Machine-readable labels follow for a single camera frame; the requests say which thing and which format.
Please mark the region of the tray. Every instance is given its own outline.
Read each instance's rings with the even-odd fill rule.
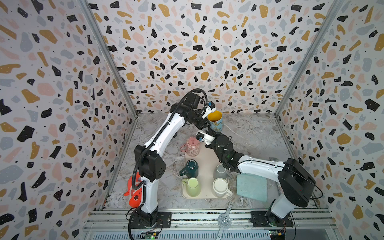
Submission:
[[[215,151],[210,148],[205,147],[205,143],[200,143],[200,152],[196,157],[191,157],[188,154],[185,154],[184,165],[188,160],[194,159],[199,165],[199,175],[197,176],[197,180],[201,185],[201,192],[196,197],[191,197],[188,195],[187,190],[185,189],[185,185],[182,184],[181,194],[186,199],[227,199],[228,195],[224,195],[223,197],[217,197],[214,194],[214,190],[212,188],[212,184],[214,183],[213,173],[217,165],[220,164],[218,158],[215,154]]]

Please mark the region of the white mug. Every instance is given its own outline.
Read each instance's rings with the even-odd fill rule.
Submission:
[[[217,165],[217,167],[214,170],[214,179],[217,179],[217,178],[226,179],[227,175],[228,174],[227,174],[227,170],[225,169],[225,167],[223,167],[223,165],[221,165],[221,164]]]
[[[212,187],[217,197],[223,197],[224,195],[228,195],[229,197],[232,197],[233,195],[232,191],[229,190],[227,181],[223,178],[215,179]]]

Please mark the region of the light blue mug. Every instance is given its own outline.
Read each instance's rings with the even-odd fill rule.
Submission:
[[[208,114],[207,116],[210,128],[215,132],[221,132],[223,130],[223,114],[220,111],[214,111],[213,113]]]

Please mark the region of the sponge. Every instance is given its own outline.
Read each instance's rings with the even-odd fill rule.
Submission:
[[[237,195],[266,202],[266,178],[253,174],[237,175]]]

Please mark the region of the pink mug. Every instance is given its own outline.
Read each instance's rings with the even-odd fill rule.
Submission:
[[[197,140],[195,137],[190,137],[187,140],[187,143],[185,143],[183,146],[180,147],[181,152],[186,152],[191,157],[196,157],[199,154],[200,151],[200,141]]]

